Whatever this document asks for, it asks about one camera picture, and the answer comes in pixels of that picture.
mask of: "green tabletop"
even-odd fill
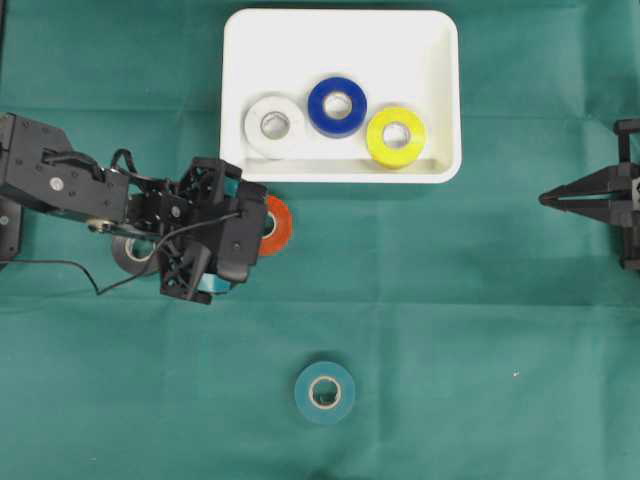
[[[0,106],[176,177],[218,153],[225,20],[271,5],[9,0]],[[270,185],[294,237],[210,307],[157,278],[96,298],[76,270],[8,266],[0,478],[637,478],[640,277],[613,229],[537,196],[617,162],[613,121],[640,116],[638,1],[333,6],[454,19],[458,176]],[[123,276],[110,238],[33,212],[22,257]],[[294,405],[316,359],[356,382],[335,426]]]

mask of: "plastic tray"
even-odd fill
[[[428,130],[420,158],[402,170],[379,166],[366,147],[365,125],[344,139],[307,127],[295,158],[265,160],[248,145],[243,118],[267,94],[294,100],[306,115],[320,80],[356,81],[369,103],[416,111]],[[246,9],[224,33],[220,156],[253,181],[442,183],[462,163],[458,34],[441,12],[410,10]]]

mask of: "black cable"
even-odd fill
[[[107,293],[110,290],[113,290],[114,288],[118,288],[126,283],[129,283],[137,278],[142,277],[146,272],[147,269],[149,267],[149,265],[151,264],[151,260],[153,259],[153,257],[160,252],[160,248],[170,239],[172,239],[173,237],[180,235],[181,233],[185,233],[191,230],[195,230],[196,228],[202,228],[202,227],[209,227],[212,225],[216,225],[218,223],[222,223],[226,220],[229,220],[230,218],[234,218],[234,217],[239,217],[240,216],[240,212],[233,212],[233,213],[228,213],[226,215],[222,215],[221,217],[218,218],[214,218],[212,220],[205,220],[203,222],[198,222],[198,223],[194,223],[193,225],[187,225],[186,227],[181,227],[178,228],[176,230],[173,230],[172,232],[167,233],[164,237],[162,237],[155,245],[153,251],[151,252],[151,255],[149,255],[149,258],[146,260],[144,267],[142,267],[142,270],[140,270],[138,273],[136,273],[135,275],[132,275],[128,278],[125,278],[124,280],[120,280],[118,282],[112,283],[111,285],[108,285],[104,288],[99,288],[98,284],[96,283],[96,281],[94,280],[93,276],[89,273],[89,271],[81,264],[77,263],[77,262],[72,262],[70,260],[28,260],[28,259],[12,259],[12,260],[0,260],[0,265],[3,264],[8,264],[8,263],[31,263],[31,264],[59,264],[59,265],[68,265],[71,267],[76,267],[80,270],[82,270],[82,272],[85,274],[85,276],[89,279],[89,282],[91,283],[91,286],[93,287],[95,293],[97,296],[103,295],[105,293]]]
[[[89,282],[91,282],[91,285],[93,286],[93,289],[95,290],[96,295],[100,295],[98,293],[98,292],[100,292],[100,289],[98,288],[98,284],[96,283],[96,281],[93,279],[93,277],[89,273],[89,270],[84,268],[78,262],[72,262],[71,260],[27,260],[27,259],[23,260],[21,258],[17,258],[17,259],[13,259],[13,260],[0,260],[0,265],[5,265],[5,264],[8,264],[8,263],[60,264],[60,265],[69,265],[71,267],[76,267],[76,268],[82,270],[82,273],[84,273],[86,275],[86,277],[89,279]]]
[[[50,165],[55,165],[56,163],[67,163],[70,165],[79,165],[83,168],[87,167],[91,170],[91,175],[94,179],[99,181],[104,180],[100,164],[86,153],[76,152],[73,150],[69,152],[55,153],[45,156],[44,162]]]
[[[121,158],[124,158],[126,169],[118,165]],[[129,177],[129,182],[136,185],[143,192],[155,189],[161,190],[167,188],[170,183],[167,179],[144,177],[138,174],[138,169],[133,161],[133,154],[126,148],[119,148],[114,152],[110,167],[118,173]]]

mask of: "teal tape roll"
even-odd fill
[[[231,282],[228,282],[217,275],[205,273],[200,279],[198,290],[213,293],[215,295],[228,293],[231,290]]]
[[[240,182],[235,178],[224,177],[224,194],[229,197],[235,197],[238,193],[238,185]]]
[[[333,384],[329,399],[321,398],[318,387]],[[333,425],[346,417],[356,401],[351,374],[333,362],[317,362],[305,368],[296,380],[294,397],[300,413],[310,422]]]

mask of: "gray tape roll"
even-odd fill
[[[147,257],[136,257],[133,253],[133,244],[136,240],[127,237],[114,236],[111,240],[111,254],[118,266],[131,275],[137,275],[144,268],[149,259]],[[154,256],[151,264],[147,267],[146,275],[152,275],[159,270],[158,256]]]

